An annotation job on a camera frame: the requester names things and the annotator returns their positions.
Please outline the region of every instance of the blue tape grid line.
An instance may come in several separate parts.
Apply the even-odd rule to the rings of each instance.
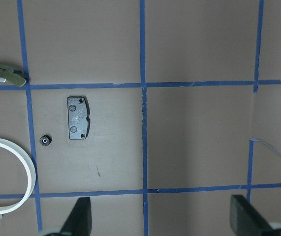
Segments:
[[[19,20],[23,71],[24,71],[24,75],[29,79],[28,54],[27,54],[27,46],[26,46],[26,35],[25,35],[25,27],[24,27],[22,0],[17,0],[17,10],[18,10],[18,20]],[[27,110],[28,110],[29,134],[30,134],[30,144],[31,144],[31,158],[33,160],[35,170],[36,170],[34,197],[35,197],[35,208],[36,208],[36,217],[37,217],[37,228],[38,228],[38,231],[41,231],[43,227],[42,227],[40,190],[39,190],[39,184],[38,184],[37,165],[36,165],[36,150],[35,150],[32,95],[31,95],[30,81],[27,81],[26,85],[24,86],[24,89],[26,90],[26,96],[27,96]]]
[[[253,170],[253,154],[254,154],[254,140],[250,140],[249,144],[249,164],[248,164],[248,186],[252,185],[252,170]],[[250,202],[251,188],[247,191],[247,200]]]
[[[254,92],[258,92],[258,77],[259,77],[259,56],[260,46],[262,42],[262,26],[263,26],[264,0],[259,1],[258,20],[257,20],[257,35],[256,35],[256,54],[255,54],[255,71],[254,71]]]
[[[140,42],[140,84],[142,95],[142,178],[143,178],[143,217],[144,236],[148,230],[148,163],[147,163],[147,83],[146,83],[146,47],[145,47],[145,0],[139,0],[139,42]]]
[[[91,196],[111,196],[111,195],[132,195],[132,194],[170,194],[170,193],[194,193],[194,192],[212,192],[242,189],[265,189],[281,188],[281,183],[266,184],[240,184],[240,185],[223,185],[194,188],[160,188],[160,189],[134,189],[134,190],[115,190],[115,191],[92,191],[92,192],[68,192],[68,193],[41,193],[41,198],[63,198],[63,197],[91,197]],[[0,199],[20,199],[23,194],[0,194]]]
[[[140,76],[141,83],[98,83],[98,84],[48,84],[48,85],[31,85],[29,81],[23,87],[19,88],[13,85],[0,86],[0,90],[25,90],[27,96],[27,109],[29,132],[31,142],[31,157],[36,167],[36,151],[34,139],[34,127],[32,116],[32,99],[31,90],[41,89],[112,89],[112,88],[141,88],[142,89],[142,131],[143,131],[143,189],[138,190],[118,190],[118,191],[94,191],[94,192],[69,192],[69,193],[43,193],[39,191],[38,181],[34,188],[34,194],[30,198],[35,198],[36,215],[38,230],[42,230],[42,217],[40,198],[56,198],[56,197],[82,197],[82,196],[104,196],[104,195],[124,195],[124,194],[143,194],[143,214],[144,214],[144,235],[148,235],[148,194],[154,193],[189,193],[189,192],[205,192],[205,191],[223,191],[223,190],[248,190],[247,199],[250,201],[250,192],[252,189],[259,188],[281,188],[281,183],[274,184],[256,184],[252,185],[252,165],[253,165],[253,147],[255,140],[250,140],[249,146],[249,166],[248,166],[248,182],[246,185],[227,185],[227,186],[210,186],[195,188],[167,188],[167,189],[148,189],[147,180],[147,88],[165,88],[165,87],[199,87],[199,86],[254,86],[254,92],[258,91],[258,85],[281,85],[281,80],[259,80],[259,57],[261,47],[261,31],[263,22],[264,0],[259,2],[257,39],[256,39],[256,55],[255,55],[255,72],[254,81],[192,81],[192,82],[146,82],[145,69],[145,1],[140,0]],[[25,39],[25,27],[23,18],[22,0],[17,0],[17,10],[19,18],[19,30],[21,51],[23,59],[23,70],[27,78],[29,78],[28,57]],[[18,199],[23,194],[4,194],[0,195],[0,199]]]
[[[259,80],[259,85],[281,85],[281,80]],[[254,86],[255,81],[191,81],[191,82],[147,82],[141,83],[97,83],[97,84],[48,84],[31,85],[31,90],[46,89],[122,89],[122,88],[174,88],[174,87],[201,87],[201,86]],[[26,86],[17,87],[15,85],[0,85],[0,90],[26,90]]]

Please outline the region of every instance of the scratch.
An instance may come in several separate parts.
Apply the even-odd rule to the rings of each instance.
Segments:
[[[99,168],[97,167],[97,165],[96,165],[96,170],[97,170],[97,175],[98,175],[99,177],[101,177],[100,172],[99,172]]]

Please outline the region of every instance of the white plastic ring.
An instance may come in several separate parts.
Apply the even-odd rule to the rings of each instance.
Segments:
[[[36,174],[35,174],[34,164],[31,158],[21,147],[6,139],[0,139],[0,147],[8,150],[21,161],[22,165],[26,169],[27,177],[28,177],[27,190],[21,201],[10,206],[0,206],[0,219],[1,219],[3,214],[7,214],[16,210],[29,198],[35,186]]]

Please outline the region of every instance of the small black gear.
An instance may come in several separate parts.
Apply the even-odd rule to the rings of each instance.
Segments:
[[[43,135],[43,136],[40,138],[40,144],[41,144],[42,146],[47,146],[47,145],[49,145],[49,144],[51,143],[51,141],[52,141],[52,137],[51,137],[50,135],[48,135],[48,134],[45,134],[45,135]]]

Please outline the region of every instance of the black plastic part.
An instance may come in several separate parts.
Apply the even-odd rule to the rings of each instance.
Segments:
[[[235,236],[280,236],[242,195],[232,195],[230,225]]]
[[[52,136],[45,134],[40,138],[39,141],[42,146],[48,146],[52,142]]]
[[[90,198],[79,198],[59,233],[46,236],[89,236],[92,229]]]

